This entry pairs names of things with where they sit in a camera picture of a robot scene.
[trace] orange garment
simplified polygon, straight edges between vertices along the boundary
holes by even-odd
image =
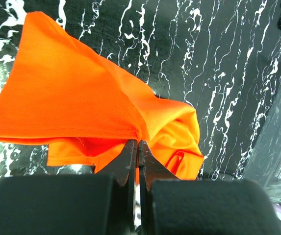
[[[0,94],[0,141],[48,143],[48,165],[96,165],[98,172],[129,139],[147,141],[179,178],[196,178],[203,156],[193,107],[155,97],[44,13],[28,13]]]

